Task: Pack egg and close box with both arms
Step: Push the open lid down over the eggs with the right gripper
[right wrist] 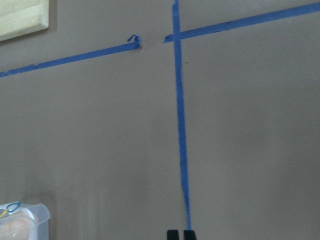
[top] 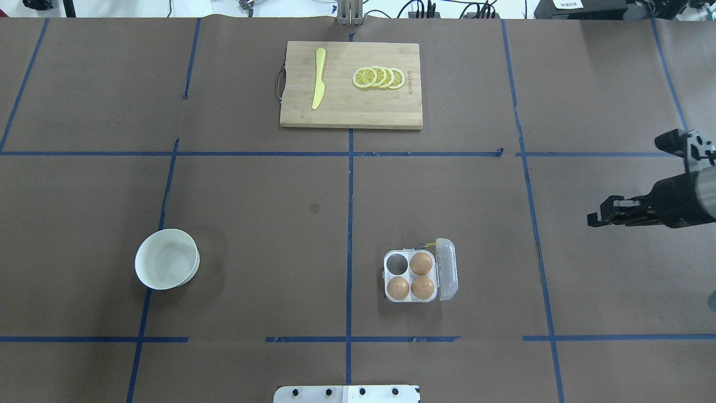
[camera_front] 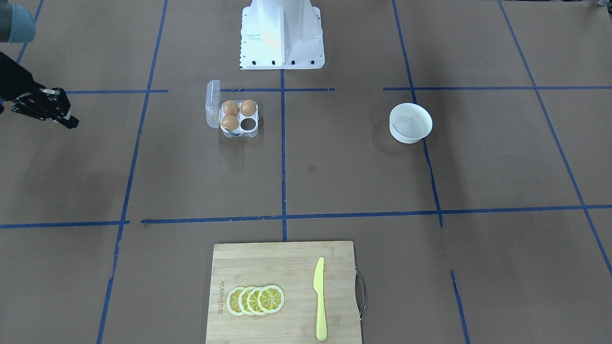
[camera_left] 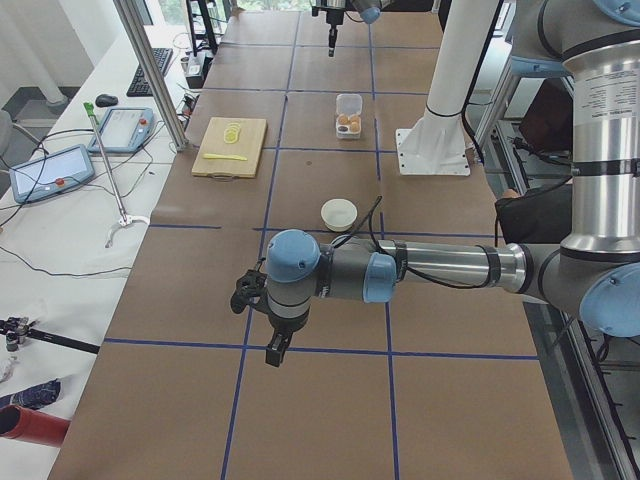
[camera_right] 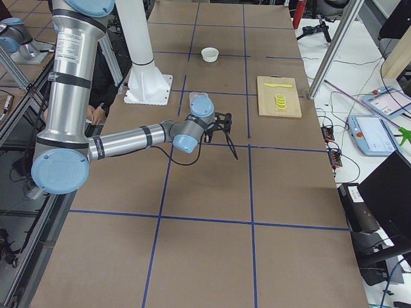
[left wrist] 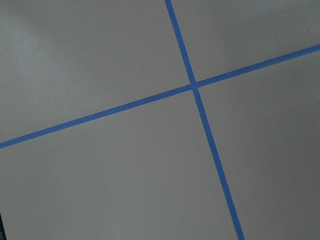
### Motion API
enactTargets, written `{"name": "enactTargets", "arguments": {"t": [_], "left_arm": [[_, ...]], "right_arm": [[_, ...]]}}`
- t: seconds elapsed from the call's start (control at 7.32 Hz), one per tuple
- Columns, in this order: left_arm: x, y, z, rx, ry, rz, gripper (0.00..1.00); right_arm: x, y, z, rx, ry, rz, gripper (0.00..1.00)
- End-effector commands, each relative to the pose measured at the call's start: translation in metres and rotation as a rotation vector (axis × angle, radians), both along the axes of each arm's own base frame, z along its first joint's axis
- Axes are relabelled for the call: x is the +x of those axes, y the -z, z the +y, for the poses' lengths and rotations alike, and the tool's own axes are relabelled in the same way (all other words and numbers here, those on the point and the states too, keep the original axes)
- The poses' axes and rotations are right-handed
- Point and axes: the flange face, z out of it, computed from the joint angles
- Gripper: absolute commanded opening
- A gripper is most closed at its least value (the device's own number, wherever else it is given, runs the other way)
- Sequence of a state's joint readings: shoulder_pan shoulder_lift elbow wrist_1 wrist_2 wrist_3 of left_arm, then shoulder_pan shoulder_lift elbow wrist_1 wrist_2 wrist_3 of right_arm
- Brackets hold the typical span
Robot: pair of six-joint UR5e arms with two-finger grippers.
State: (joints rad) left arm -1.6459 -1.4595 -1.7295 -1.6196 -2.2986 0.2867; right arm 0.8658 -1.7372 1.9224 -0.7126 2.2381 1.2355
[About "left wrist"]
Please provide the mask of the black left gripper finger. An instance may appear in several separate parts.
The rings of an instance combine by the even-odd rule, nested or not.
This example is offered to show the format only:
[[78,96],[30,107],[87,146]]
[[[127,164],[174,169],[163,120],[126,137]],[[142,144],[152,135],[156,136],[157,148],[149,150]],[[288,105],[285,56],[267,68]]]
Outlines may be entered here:
[[5,233],[1,215],[0,215],[0,240],[6,240],[6,233]]

